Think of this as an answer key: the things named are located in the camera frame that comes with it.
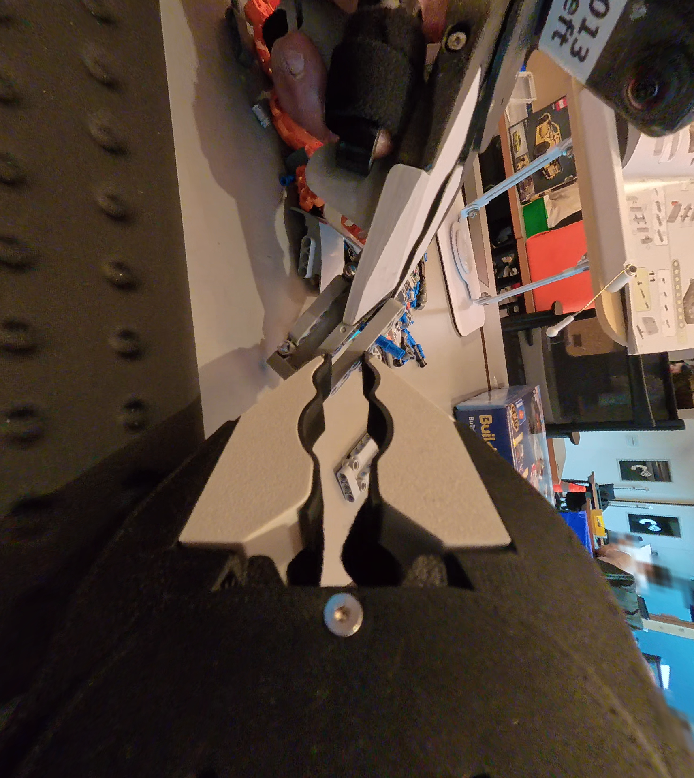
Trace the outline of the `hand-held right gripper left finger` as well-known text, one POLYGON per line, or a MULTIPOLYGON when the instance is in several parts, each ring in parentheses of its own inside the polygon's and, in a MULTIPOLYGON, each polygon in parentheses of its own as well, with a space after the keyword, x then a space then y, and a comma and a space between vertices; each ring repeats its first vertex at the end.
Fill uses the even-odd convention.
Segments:
POLYGON ((331 358, 319 355, 236 423, 179 535, 182 545, 265 556, 283 579, 321 579, 320 465, 331 358))

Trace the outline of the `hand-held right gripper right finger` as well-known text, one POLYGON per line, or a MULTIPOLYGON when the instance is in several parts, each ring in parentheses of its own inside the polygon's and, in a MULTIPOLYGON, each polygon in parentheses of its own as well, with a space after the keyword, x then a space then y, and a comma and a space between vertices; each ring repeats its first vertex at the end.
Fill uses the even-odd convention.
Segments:
POLYGON ((507 549, 510 535, 453 418, 366 356, 377 446, 359 510, 359 578, 404 579, 420 557, 507 549))

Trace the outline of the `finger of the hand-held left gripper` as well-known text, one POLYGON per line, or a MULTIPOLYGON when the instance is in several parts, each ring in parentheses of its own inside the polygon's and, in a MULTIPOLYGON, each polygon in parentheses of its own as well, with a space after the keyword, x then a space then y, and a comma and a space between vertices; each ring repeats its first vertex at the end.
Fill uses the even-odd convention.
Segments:
POLYGON ((408 269, 426 251, 446 221, 457 198, 463 180, 463 169, 470 152, 468 131, 478 102, 480 77, 481 67, 470 66, 449 114, 442 143, 433 163, 425 169, 418 168, 428 174, 428 184, 419 209, 416 234, 409 242, 408 254, 398 284, 392 293, 405 281, 408 269))
POLYGON ((346 325, 357 324, 398 284, 427 184, 428 174, 418 168, 389 172, 344 307, 346 325))

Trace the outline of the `pile of toy building pieces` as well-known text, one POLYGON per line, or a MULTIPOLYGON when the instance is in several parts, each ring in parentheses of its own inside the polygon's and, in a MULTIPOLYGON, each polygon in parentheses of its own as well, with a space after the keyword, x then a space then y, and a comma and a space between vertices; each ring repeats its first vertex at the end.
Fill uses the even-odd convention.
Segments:
POLYGON ((336 171, 356 173, 362 183, 381 161, 391 160, 424 84, 420 2, 231 2, 225 21, 235 35, 236 56, 255 58, 267 77, 270 89, 254 112, 274 127, 288 151, 281 184, 305 221, 298 273, 319 284, 320 292, 337 276, 352 282, 368 237, 366 217, 349 219, 346 205, 315 192, 307 165, 318 151, 334 152, 336 171), (296 30, 312 40, 325 64, 324 118, 337 136, 334 143, 299 127, 274 89, 271 48, 296 30))

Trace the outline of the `grey plate piece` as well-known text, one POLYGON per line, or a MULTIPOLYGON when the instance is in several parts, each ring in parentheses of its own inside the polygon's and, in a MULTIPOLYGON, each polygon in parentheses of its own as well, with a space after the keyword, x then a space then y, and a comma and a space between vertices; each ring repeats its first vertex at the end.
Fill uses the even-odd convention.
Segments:
POLYGON ((316 356, 322 345, 343 324, 352 282, 337 276, 313 300, 268 357, 267 365, 287 380, 316 356))

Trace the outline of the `person's left hand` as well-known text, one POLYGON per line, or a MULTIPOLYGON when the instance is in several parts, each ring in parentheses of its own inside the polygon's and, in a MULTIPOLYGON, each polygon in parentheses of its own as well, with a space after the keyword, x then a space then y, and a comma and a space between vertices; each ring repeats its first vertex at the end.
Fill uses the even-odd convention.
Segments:
POLYGON ((327 71, 312 40, 291 31, 271 48, 271 77, 282 110, 324 144, 337 141, 324 118, 327 71))

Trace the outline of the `wooden book stand, white base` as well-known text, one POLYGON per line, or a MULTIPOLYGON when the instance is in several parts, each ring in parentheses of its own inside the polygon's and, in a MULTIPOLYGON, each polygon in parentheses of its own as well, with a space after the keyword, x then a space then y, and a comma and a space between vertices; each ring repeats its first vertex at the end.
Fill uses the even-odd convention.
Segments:
MULTIPOLYGON (((571 277, 589 273, 591 297, 595 297, 593 306, 601 329, 618 345, 627 346, 629 325, 624 294, 614 287, 615 278, 631 264, 615 115, 575 79, 567 77, 566 82, 587 251, 575 267, 559 274, 567 272, 571 277)), ((484 194, 477 152, 470 155, 465 170, 465 183, 436 233, 450 310, 461 336, 481 327, 487 307, 498 305, 487 300, 495 280, 485 212, 479 210, 471 217, 460 215, 468 196, 476 199, 484 194)), ((526 241, 520 240, 519 253, 523 257, 527 256, 526 241)))

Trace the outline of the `blue toy kit box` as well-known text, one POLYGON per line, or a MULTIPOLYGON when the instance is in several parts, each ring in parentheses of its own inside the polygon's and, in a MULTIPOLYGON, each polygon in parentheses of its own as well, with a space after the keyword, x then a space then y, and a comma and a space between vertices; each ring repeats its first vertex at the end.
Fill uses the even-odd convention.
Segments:
POLYGON ((551 505, 555 504, 538 385, 483 392, 456 405, 453 414, 456 421, 469 426, 551 505))

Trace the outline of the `instruction manual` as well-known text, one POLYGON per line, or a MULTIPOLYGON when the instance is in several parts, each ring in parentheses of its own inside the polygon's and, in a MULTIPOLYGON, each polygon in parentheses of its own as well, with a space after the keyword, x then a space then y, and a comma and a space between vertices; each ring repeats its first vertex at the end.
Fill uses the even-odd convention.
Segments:
POLYGON ((628 351, 694 348, 694 120, 658 138, 629 127, 623 178, 628 351))

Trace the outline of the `black perforated mat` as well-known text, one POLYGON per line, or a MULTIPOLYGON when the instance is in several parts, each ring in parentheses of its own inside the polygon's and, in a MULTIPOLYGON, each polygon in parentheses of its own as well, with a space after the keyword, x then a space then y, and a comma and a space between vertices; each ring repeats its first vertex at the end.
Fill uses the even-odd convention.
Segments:
POLYGON ((159 2, 0 2, 0 524, 196 411, 159 2))

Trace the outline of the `black wall sign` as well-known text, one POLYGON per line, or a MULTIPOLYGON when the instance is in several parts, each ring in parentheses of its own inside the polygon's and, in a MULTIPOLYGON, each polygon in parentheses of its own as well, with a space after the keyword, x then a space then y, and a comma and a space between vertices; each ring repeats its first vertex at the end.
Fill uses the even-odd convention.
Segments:
POLYGON ((636 483, 671 483, 673 481, 671 462, 665 459, 620 459, 617 461, 617 465, 621 481, 636 483))
POLYGON ((677 517, 664 515, 628 514, 628 527, 631 534, 681 539, 681 522, 677 517))

